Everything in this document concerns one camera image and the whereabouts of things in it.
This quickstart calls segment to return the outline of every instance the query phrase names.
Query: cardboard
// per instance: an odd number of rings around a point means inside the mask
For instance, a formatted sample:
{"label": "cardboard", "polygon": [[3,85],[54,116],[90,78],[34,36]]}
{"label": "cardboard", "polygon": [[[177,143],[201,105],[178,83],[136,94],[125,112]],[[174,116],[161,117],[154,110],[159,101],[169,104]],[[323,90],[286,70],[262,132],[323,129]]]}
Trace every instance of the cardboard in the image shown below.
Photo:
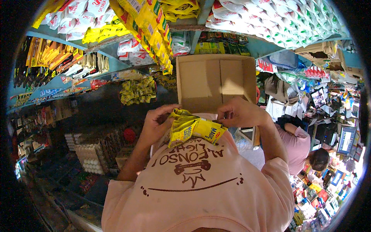
{"label": "cardboard", "polygon": [[342,51],[340,49],[336,49],[334,42],[323,42],[323,43],[316,43],[312,45],[308,45],[305,48],[301,47],[295,49],[295,54],[301,55],[304,58],[312,62],[342,62],[340,57],[340,53]]}
{"label": "cardboard", "polygon": [[[230,54],[177,56],[178,101],[195,113],[216,114],[223,103],[240,96],[256,104],[255,58]],[[254,145],[259,145],[259,131]]]}
{"label": "cardboard", "polygon": [[350,74],[350,75],[356,75],[356,76],[359,76],[359,77],[363,77],[363,69],[360,69],[360,68],[354,68],[354,67],[347,67],[347,66],[345,66],[344,67],[344,71],[347,74]]}

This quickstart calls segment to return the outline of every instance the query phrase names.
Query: woman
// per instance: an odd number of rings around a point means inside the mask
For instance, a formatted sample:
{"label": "woman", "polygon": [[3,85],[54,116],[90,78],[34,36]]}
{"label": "woman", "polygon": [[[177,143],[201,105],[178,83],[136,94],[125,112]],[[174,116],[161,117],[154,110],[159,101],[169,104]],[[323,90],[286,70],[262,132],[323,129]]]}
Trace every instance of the woman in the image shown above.
{"label": "woman", "polygon": [[261,171],[238,154],[228,131],[215,144],[191,138],[164,145],[143,170],[151,145],[171,126],[158,119],[179,107],[147,113],[132,155],[109,183],[103,231],[284,231],[294,209],[286,149],[269,114],[242,98],[219,107],[217,119],[226,127],[259,127]]}
{"label": "woman", "polygon": [[290,175],[299,174],[308,163],[316,171],[323,171],[327,167],[330,161],[327,150],[320,148],[309,152],[311,138],[302,128],[291,123],[286,123],[284,130],[278,124],[275,124],[275,126],[288,153]]}

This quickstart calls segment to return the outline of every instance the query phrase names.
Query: yellow knorr sachet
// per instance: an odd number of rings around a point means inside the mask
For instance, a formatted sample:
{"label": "yellow knorr sachet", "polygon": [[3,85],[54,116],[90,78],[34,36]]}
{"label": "yellow knorr sachet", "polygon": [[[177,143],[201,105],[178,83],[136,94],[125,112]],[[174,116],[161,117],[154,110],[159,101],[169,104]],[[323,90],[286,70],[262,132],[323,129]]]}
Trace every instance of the yellow knorr sachet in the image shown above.
{"label": "yellow knorr sachet", "polygon": [[200,137],[215,144],[228,129],[219,123],[194,116],[187,110],[174,109],[169,117],[173,117],[174,121],[171,125],[168,147],[182,144],[191,136]]}

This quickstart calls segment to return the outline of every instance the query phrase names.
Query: open cardboard box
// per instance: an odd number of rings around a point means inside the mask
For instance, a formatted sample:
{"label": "open cardboard box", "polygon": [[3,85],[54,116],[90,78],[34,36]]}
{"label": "open cardboard box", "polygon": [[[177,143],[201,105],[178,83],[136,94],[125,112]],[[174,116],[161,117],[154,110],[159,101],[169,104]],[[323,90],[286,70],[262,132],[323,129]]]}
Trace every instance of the open cardboard box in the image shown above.
{"label": "open cardboard box", "polygon": [[[234,96],[256,104],[255,58],[230,54],[178,56],[178,100],[191,113],[217,113]],[[256,128],[254,145],[258,146]]]}

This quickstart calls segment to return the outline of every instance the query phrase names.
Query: pink shirt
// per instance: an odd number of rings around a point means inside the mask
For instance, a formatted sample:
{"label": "pink shirt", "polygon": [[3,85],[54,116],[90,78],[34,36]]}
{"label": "pink shirt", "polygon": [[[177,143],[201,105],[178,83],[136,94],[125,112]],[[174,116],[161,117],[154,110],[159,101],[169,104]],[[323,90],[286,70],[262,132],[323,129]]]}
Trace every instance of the pink shirt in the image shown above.
{"label": "pink shirt", "polygon": [[295,130],[295,135],[292,135],[279,125],[275,124],[275,126],[287,149],[290,175],[297,175],[304,168],[305,159],[308,157],[311,148],[311,138],[300,127]]}
{"label": "pink shirt", "polygon": [[284,231],[294,209],[287,164],[275,158],[259,171],[232,143],[227,131],[215,145],[162,146],[136,182],[111,180],[103,231]]}

